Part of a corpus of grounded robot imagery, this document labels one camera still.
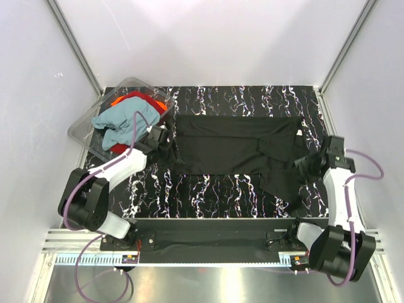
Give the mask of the black t shirt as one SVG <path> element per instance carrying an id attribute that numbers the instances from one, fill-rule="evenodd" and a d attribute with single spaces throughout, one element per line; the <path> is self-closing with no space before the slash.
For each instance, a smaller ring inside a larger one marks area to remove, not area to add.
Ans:
<path id="1" fill-rule="evenodd" d="M 304 185 L 294 167 L 308 155 L 297 117 L 179 115 L 175 120 L 177 175 L 258 175 L 264 192 L 292 203 Z"/>

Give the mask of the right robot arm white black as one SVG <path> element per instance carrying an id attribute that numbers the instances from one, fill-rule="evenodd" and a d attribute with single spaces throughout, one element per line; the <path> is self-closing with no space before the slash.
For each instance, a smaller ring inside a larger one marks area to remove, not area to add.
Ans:
<path id="1" fill-rule="evenodd" d="M 345 154 L 344 139 L 327 136 L 317 153 L 295 161 L 302 181 L 323 182 L 329 219 L 322 228 L 298 218 L 286 236 L 290 248 L 308 250 L 309 269 L 325 274 L 336 287 L 356 282 L 376 250 L 376 240 L 365 232 L 355 197 L 355 180 L 371 176 L 358 174 L 354 160 Z"/>

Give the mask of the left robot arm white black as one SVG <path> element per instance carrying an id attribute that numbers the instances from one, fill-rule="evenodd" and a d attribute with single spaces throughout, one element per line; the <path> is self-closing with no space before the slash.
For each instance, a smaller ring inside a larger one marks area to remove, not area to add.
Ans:
<path id="1" fill-rule="evenodd" d="M 134 223 L 109 210 L 109 194 L 120 183 L 147 167 L 174 163 L 173 129 L 168 123 L 153 126 L 142 139 L 109 162 L 90 170 L 74 169 L 57 209 L 66 228 L 103 235 L 105 246 L 130 250 L 140 247 Z"/>

